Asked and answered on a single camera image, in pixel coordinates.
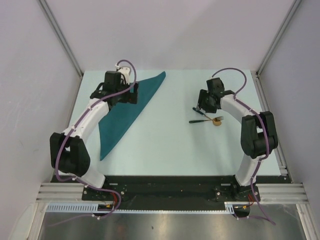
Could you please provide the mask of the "gold fork green handle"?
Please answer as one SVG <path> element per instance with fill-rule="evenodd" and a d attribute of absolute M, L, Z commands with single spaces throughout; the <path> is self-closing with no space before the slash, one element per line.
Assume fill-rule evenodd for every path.
<path fill-rule="evenodd" d="M 198 114 L 206 117 L 207 119 L 212 120 L 212 121 L 215 121 L 215 122 L 222 121 L 222 120 L 224 119 L 223 116 L 218 116 L 218 117 L 210 118 L 210 117 L 207 116 L 205 113 L 203 113 L 201 110 L 199 110 L 199 109 L 197 109 L 197 108 L 195 108 L 195 107 L 193 107 L 192 110 L 195 111 L 195 112 L 197 112 Z"/>

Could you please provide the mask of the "gold spoon green handle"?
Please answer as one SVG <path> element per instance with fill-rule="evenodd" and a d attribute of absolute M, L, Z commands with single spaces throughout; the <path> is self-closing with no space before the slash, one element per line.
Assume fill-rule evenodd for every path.
<path fill-rule="evenodd" d="M 221 126 L 222 122 L 221 121 L 217 121 L 217 120 L 190 120 L 188 123 L 189 124 L 197 124 L 197 123 L 204 123 L 204 122 L 211 122 L 214 126 Z"/>

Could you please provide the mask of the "teal cloth napkin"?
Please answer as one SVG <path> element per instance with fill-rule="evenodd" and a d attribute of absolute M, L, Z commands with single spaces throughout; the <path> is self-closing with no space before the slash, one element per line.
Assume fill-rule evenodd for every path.
<path fill-rule="evenodd" d="M 166 72 L 138 82 L 137 103 L 118 103 L 98 123 L 102 161 L 121 140 L 166 78 Z"/>

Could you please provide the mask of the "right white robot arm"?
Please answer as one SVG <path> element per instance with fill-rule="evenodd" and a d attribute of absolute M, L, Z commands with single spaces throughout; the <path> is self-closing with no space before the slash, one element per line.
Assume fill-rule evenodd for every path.
<path fill-rule="evenodd" d="M 230 188 L 231 196 L 242 201 L 249 194 L 247 186 L 254 184 L 263 160 L 278 147 L 278 135 L 274 116 L 270 111 L 257 112 L 225 90 L 220 78 L 206 81 L 207 89 L 201 89 L 194 111 L 204 115 L 217 110 L 229 113 L 241 124 L 240 145 L 244 153 L 234 178 L 237 182 Z"/>

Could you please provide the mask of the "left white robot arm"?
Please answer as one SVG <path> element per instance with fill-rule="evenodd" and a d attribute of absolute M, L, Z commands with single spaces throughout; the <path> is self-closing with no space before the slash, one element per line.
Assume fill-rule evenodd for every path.
<path fill-rule="evenodd" d="M 104 184 L 105 176 L 93 166 L 86 143 L 95 127 L 117 103 L 136 104 L 138 86 L 130 81 L 132 69 L 117 66 L 115 71 L 106 71 L 101 82 L 89 97 L 89 102 L 75 123 L 62 133 L 54 132 L 49 139 L 51 166 L 57 179 L 59 173 L 71 179 L 79 179 L 93 187 L 93 194 L 100 200 L 110 196 L 111 188 Z"/>

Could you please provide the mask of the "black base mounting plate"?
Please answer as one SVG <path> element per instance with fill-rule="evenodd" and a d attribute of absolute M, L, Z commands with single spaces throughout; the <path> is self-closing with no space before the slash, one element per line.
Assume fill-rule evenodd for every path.
<path fill-rule="evenodd" d="M 260 200 L 256 185 L 240 187 L 233 176 L 107 176 L 101 190 L 87 188 L 88 198 L 111 201 L 120 194 L 126 210 L 216 210 L 224 202 Z"/>

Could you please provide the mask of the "left aluminium frame post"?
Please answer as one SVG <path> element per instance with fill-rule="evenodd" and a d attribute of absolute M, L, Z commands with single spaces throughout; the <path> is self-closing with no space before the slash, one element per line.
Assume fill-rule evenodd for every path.
<path fill-rule="evenodd" d="M 70 44 L 68 43 L 67 38 L 65 37 L 50 5 L 48 4 L 47 0 L 37 0 L 36 1 L 42 10 L 45 18 L 47 19 L 50 27 L 52 28 L 55 36 L 57 37 L 58 42 L 60 43 L 63 51 L 65 52 L 68 60 L 70 61 L 72 67 L 74 68 L 77 75 L 82 78 L 84 76 L 84 72 L 82 71 L 79 62 L 76 59 L 76 56 L 74 52 L 72 51 L 72 48 L 70 47 Z"/>

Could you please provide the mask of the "aluminium frame post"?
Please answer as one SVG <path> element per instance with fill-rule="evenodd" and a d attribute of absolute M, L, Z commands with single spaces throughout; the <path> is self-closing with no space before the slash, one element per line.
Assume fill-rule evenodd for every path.
<path fill-rule="evenodd" d="M 267 52 L 265 53 L 264 57 L 262 58 L 261 63 L 259 64 L 257 70 L 255 71 L 255 74 L 257 77 L 260 77 L 266 68 L 267 64 L 269 63 L 273 53 L 276 51 L 280 41 L 284 37 L 287 29 L 289 28 L 292 20 L 294 19 L 296 13 L 298 12 L 301 4 L 303 3 L 303 0 L 294 0 L 286 13 L 283 21 L 280 24 L 280 27 L 278 28 L 270 46 L 267 49 Z"/>
<path fill-rule="evenodd" d="M 82 78 L 84 76 L 84 72 L 82 71 L 79 62 L 76 59 L 76 56 L 74 52 L 72 51 L 72 48 L 70 47 L 70 44 L 68 43 L 67 38 L 65 37 L 50 5 L 48 4 L 47 0 L 37 0 L 36 1 L 42 10 L 45 18 L 47 19 L 50 27 L 52 28 L 55 36 L 57 37 L 58 42 L 60 43 L 63 51 L 65 52 L 68 60 L 70 61 L 72 67 L 74 68 L 77 75 Z"/>

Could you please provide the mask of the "aluminium front rail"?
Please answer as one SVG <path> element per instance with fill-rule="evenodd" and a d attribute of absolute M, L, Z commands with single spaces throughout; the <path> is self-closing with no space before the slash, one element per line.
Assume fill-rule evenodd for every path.
<path fill-rule="evenodd" d="M 301 183 L 257 184 L 262 204 L 308 204 L 309 200 Z M 80 183 L 43 183 L 38 202 L 89 203 L 88 190 Z"/>

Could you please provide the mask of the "right aluminium frame post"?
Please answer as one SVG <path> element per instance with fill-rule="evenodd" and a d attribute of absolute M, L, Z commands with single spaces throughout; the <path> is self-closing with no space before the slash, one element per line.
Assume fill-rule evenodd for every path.
<path fill-rule="evenodd" d="M 301 4 L 303 3 L 303 0 L 294 0 L 286 13 L 283 21 L 280 24 L 280 27 L 278 28 L 270 46 L 267 49 L 267 52 L 265 53 L 264 57 L 262 58 L 261 63 L 259 64 L 257 70 L 255 71 L 255 74 L 257 77 L 260 77 L 266 68 L 267 64 L 269 63 L 273 53 L 276 51 L 280 41 L 284 37 L 287 29 L 289 28 L 292 20 L 294 19 L 296 13 L 298 12 Z"/>

